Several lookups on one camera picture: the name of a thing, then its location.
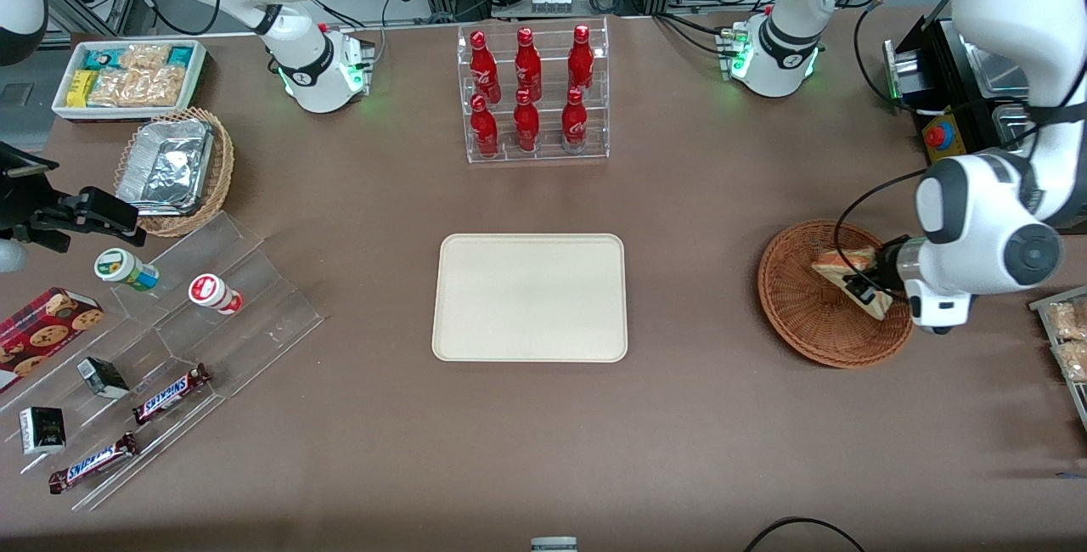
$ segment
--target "acrylic bottle rack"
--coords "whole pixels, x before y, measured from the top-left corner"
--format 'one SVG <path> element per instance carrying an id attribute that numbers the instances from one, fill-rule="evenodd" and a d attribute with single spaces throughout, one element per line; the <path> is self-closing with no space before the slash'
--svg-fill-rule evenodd
<path id="1" fill-rule="evenodd" d="M 566 60 L 574 45 L 574 26 L 578 23 L 589 26 L 589 46 L 592 49 L 592 87 L 585 92 L 583 104 L 588 114 L 585 126 L 585 150 L 578 154 L 567 153 L 562 147 L 562 110 L 566 104 L 569 70 Z M 608 158 L 609 142 L 609 48 L 608 23 L 603 18 L 580 18 L 580 21 L 528 22 L 533 29 L 536 49 L 540 53 L 544 72 L 544 96 L 536 102 L 540 115 L 540 134 L 537 149 L 524 152 L 517 146 L 513 110 L 517 79 L 513 61 L 517 55 L 517 29 L 526 23 L 488 23 L 458 29 L 457 67 L 461 87 L 461 112 L 464 115 L 464 141 L 468 162 L 486 161 L 548 161 L 583 160 L 583 158 Z M 472 48 L 467 37 L 474 30 L 482 30 L 487 37 L 487 48 L 493 53 L 498 64 L 498 83 L 502 88 L 499 103 L 488 104 L 488 110 L 498 122 L 498 156 L 485 158 L 479 153 L 472 133 L 472 108 L 470 99 L 475 91 L 472 78 Z"/>
<path id="2" fill-rule="evenodd" d="M 261 239 L 226 212 L 185 236 L 152 264 L 159 284 L 146 293 L 114 286 L 112 304 L 103 304 L 105 331 L 79 346 L 66 347 L 59 365 L 26 389 L 12 388 L 0 406 L 0 436 L 7 452 L 22 454 L 18 412 L 25 407 L 60 407 L 67 444 L 57 454 L 28 455 L 23 474 L 40 480 L 49 494 L 49 475 L 66 469 L 135 431 L 142 452 L 112 472 L 91 476 L 58 498 L 72 510 L 92 510 L 138 474 L 211 410 L 257 378 L 312 331 L 323 318 L 260 251 Z M 245 297 L 233 316 L 188 300 L 191 278 L 217 274 Z M 112 362 L 132 391 L 118 400 L 93 396 L 76 371 L 87 355 Z M 137 428 L 133 409 L 170 386 L 196 363 L 204 363 L 212 380 L 165 415 Z"/>

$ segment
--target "small black box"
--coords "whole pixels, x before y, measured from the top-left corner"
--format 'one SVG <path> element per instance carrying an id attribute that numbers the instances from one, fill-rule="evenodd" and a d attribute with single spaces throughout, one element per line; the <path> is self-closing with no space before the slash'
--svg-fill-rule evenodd
<path id="1" fill-rule="evenodd" d="M 90 392 L 100 398 L 121 399 L 130 390 L 124 378 L 117 373 L 117 368 L 113 367 L 113 363 L 89 355 L 80 361 L 77 367 L 79 375 L 90 387 Z"/>
<path id="2" fill-rule="evenodd" d="M 23 454 L 64 450 L 64 415 L 59 407 L 27 407 L 18 413 Z"/>

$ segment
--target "coca-cola bottle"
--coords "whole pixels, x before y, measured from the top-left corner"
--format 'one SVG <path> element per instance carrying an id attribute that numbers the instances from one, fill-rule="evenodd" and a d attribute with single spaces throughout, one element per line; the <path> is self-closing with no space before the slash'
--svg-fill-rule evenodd
<path id="1" fill-rule="evenodd" d="M 582 103 L 582 88 L 566 91 L 566 108 L 562 110 L 562 147 L 566 153 L 578 154 L 585 150 L 585 122 L 588 114 Z"/>
<path id="2" fill-rule="evenodd" d="M 525 153 L 536 150 L 536 139 L 540 134 L 540 114 L 533 104 L 532 92 L 526 87 L 517 90 L 517 106 L 513 110 L 513 123 L 517 126 L 517 146 Z"/>
<path id="3" fill-rule="evenodd" d="M 540 67 L 540 52 L 533 45 L 533 30 L 517 29 L 517 57 L 513 60 L 517 68 L 517 88 L 527 88 L 533 102 L 544 96 L 544 75 Z"/>
<path id="4" fill-rule="evenodd" d="M 475 137 L 476 149 L 483 158 L 493 158 L 498 154 L 498 123 L 487 111 L 487 100 L 482 95 L 472 96 L 472 134 Z"/>
<path id="5" fill-rule="evenodd" d="M 570 87 L 592 88 L 592 49 L 589 48 L 589 26 L 574 26 L 574 46 L 570 49 Z"/>
<path id="6" fill-rule="evenodd" d="M 498 64 L 495 64 L 493 53 L 487 49 L 487 37 L 477 29 L 470 35 L 468 40 L 472 45 L 471 68 L 476 92 L 486 97 L 489 103 L 499 103 L 502 88 L 498 84 Z"/>

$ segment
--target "round wicker tray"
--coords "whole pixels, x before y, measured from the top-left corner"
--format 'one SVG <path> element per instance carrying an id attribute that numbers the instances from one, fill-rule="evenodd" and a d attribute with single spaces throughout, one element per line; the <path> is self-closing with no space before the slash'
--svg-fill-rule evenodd
<path id="1" fill-rule="evenodd" d="M 215 140 L 211 150 L 211 172 L 204 180 L 204 199 L 199 211 L 190 216 L 140 216 L 139 226 L 143 227 L 148 234 L 159 235 L 161 238 L 179 238 L 179 236 L 191 234 L 200 229 L 203 224 L 218 214 L 226 200 L 226 192 L 230 189 L 230 173 L 234 172 L 234 142 L 230 142 L 230 135 L 226 134 L 223 124 L 211 112 L 201 108 L 186 108 L 185 111 L 171 112 L 170 115 L 162 115 L 151 120 L 151 123 L 179 122 L 183 118 L 200 118 L 201 122 L 211 123 L 215 130 Z M 121 154 L 121 162 L 113 176 L 113 189 L 121 184 L 121 176 L 128 164 L 128 153 L 132 152 L 136 134 L 128 138 L 128 146 Z"/>
<path id="2" fill-rule="evenodd" d="M 811 268 L 815 258 L 834 250 L 834 224 L 795 224 L 772 239 L 759 264 L 759 300 L 778 335 L 808 359 L 832 367 L 875 365 L 910 338 L 910 310 L 895 301 L 877 321 Z M 851 224 L 842 224 L 840 239 L 842 249 L 880 246 Z"/>

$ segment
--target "brown table surface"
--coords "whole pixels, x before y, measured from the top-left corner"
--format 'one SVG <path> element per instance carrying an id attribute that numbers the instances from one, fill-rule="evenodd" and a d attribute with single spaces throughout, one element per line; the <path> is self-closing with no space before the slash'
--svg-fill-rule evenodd
<path id="1" fill-rule="evenodd" d="M 920 13 L 872 15 L 871 67 Z M 967 326 L 914 333 L 871 369 L 805 361 L 760 309 L 773 235 L 923 165 L 909 118 L 861 80 L 855 17 L 835 16 L 788 99 L 722 83 L 650 18 L 610 18 L 612 158 L 535 168 L 467 165 L 455 27 L 389 33 L 373 96 L 333 115 L 284 95 L 257 37 L 208 38 L 202 104 L 237 146 L 226 208 L 327 319 L 95 512 L 4 454 L 0 548 L 505 552 L 569 534 L 586 552 L 740 550 L 810 515 L 870 550 L 1084 550 L 1085 484 L 1053 476 L 1087 468 L 1087 437 L 1026 309 L 1083 284 L 1083 239 L 1046 288 L 982 298 Z M 58 120 L 53 184 L 112 185 L 132 130 Z M 916 231 L 912 185 L 852 219 Z M 455 231 L 620 236 L 626 357 L 435 359 L 438 247 Z M 48 286 L 104 298 L 90 262 L 115 243 L 35 247 L 0 278 L 0 312 Z M 814 527 L 764 549 L 791 547 L 848 549 Z"/>

